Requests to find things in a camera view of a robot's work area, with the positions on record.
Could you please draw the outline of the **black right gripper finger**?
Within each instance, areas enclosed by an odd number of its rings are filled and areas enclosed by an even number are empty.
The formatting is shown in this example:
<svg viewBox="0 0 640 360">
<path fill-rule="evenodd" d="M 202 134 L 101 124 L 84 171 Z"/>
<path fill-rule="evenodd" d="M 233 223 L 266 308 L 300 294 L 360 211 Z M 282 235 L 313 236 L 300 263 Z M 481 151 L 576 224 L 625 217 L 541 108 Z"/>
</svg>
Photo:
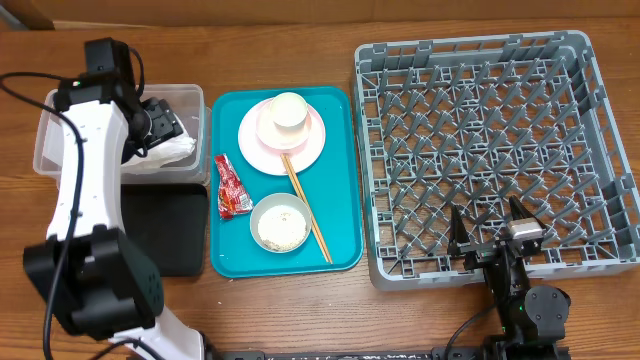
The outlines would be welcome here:
<svg viewBox="0 0 640 360">
<path fill-rule="evenodd" d="M 537 219 L 521 202 L 516 196 L 511 196 L 509 198 L 509 206 L 511 209 L 511 217 L 512 220 L 520 220 L 525 218 L 535 219 L 543 228 L 543 233 L 546 230 L 546 226 Z"/>
<path fill-rule="evenodd" d="M 470 244 L 468 232 L 464 226 L 461 213 L 456 205 L 451 206 L 451 221 L 449 231 L 450 246 L 467 246 Z"/>
</svg>

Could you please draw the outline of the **white tissue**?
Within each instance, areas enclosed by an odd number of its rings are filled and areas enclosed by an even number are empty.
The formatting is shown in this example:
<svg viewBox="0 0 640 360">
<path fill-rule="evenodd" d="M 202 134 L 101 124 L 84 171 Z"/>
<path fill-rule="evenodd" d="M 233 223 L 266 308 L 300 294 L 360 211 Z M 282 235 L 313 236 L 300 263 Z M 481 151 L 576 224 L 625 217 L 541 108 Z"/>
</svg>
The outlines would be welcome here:
<svg viewBox="0 0 640 360">
<path fill-rule="evenodd" d="M 195 150 L 197 141 L 189 135 L 180 118 L 177 122 L 183 130 L 180 135 L 150 149 L 145 158 L 133 156 L 122 169 L 130 172 L 154 170 L 188 157 Z"/>
</svg>

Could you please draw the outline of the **red snack wrapper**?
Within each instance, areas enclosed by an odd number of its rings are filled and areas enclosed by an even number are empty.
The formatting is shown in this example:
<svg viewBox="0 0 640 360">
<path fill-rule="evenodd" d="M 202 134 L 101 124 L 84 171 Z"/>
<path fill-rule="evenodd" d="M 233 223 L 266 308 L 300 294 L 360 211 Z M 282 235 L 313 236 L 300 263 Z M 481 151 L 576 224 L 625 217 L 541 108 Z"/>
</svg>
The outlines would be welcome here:
<svg viewBox="0 0 640 360">
<path fill-rule="evenodd" d="M 250 213 L 254 208 L 253 201 L 227 155 L 216 155 L 214 162 L 219 174 L 217 204 L 220 217 L 232 219 Z"/>
</svg>

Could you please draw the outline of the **grey bowl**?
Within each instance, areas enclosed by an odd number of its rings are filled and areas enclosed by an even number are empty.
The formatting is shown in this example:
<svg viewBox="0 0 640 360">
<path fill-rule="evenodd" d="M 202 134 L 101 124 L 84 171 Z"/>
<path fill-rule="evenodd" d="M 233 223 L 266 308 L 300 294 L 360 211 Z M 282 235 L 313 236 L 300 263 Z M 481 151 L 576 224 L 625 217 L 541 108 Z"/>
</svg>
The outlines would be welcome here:
<svg viewBox="0 0 640 360">
<path fill-rule="evenodd" d="M 264 197 L 250 215 L 250 233 L 266 251 L 287 253 L 299 248 L 311 233 L 311 212 L 296 195 Z"/>
</svg>

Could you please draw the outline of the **white cooked rice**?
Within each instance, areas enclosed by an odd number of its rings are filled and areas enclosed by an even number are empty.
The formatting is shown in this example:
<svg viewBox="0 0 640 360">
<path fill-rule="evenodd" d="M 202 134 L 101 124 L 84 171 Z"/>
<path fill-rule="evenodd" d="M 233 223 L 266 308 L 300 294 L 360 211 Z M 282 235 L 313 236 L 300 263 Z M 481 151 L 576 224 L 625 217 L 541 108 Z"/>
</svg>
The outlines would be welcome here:
<svg viewBox="0 0 640 360">
<path fill-rule="evenodd" d="M 296 208 L 277 205 L 268 208 L 260 216 L 257 230 L 260 240 L 268 249 L 287 252 L 306 239 L 307 221 Z"/>
</svg>

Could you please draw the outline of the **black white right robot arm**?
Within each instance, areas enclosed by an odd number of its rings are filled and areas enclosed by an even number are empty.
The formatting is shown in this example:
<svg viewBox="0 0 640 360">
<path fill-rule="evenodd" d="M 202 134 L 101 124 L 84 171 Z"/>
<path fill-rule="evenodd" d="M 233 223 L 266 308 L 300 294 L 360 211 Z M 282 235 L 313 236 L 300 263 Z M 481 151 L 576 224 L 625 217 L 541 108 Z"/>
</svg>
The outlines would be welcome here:
<svg viewBox="0 0 640 360">
<path fill-rule="evenodd" d="M 443 359 L 569 360 L 565 338 L 570 296 L 548 285 L 533 286 L 524 260 L 542 250 L 546 226 L 514 196 L 507 234 L 492 242 L 473 243 L 460 211 L 451 207 L 448 254 L 462 256 L 467 271 L 480 269 L 493 303 L 463 323 L 449 339 Z M 485 337 L 476 347 L 456 347 L 459 335 L 472 323 L 496 311 L 502 332 Z"/>
</svg>

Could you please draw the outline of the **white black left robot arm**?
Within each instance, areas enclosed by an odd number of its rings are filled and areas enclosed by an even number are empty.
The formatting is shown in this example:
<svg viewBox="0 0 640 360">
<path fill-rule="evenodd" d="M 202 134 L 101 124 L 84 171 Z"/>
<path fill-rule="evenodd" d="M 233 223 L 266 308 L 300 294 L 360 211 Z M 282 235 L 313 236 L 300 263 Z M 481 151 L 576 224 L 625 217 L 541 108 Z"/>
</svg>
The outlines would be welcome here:
<svg viewBox="0 0 640 360">
<path fill-rule="evenodd" d="M 123 151 L 151 127 L 135 86 L 115 72 L 65 79 L 50 111 L 64 130 L 58 199 L 45 243 L 23 253 L 45 319 L 144 359 L 217 358 L 165 305 L 157 266 L 125 233 Z"/>
</svg>

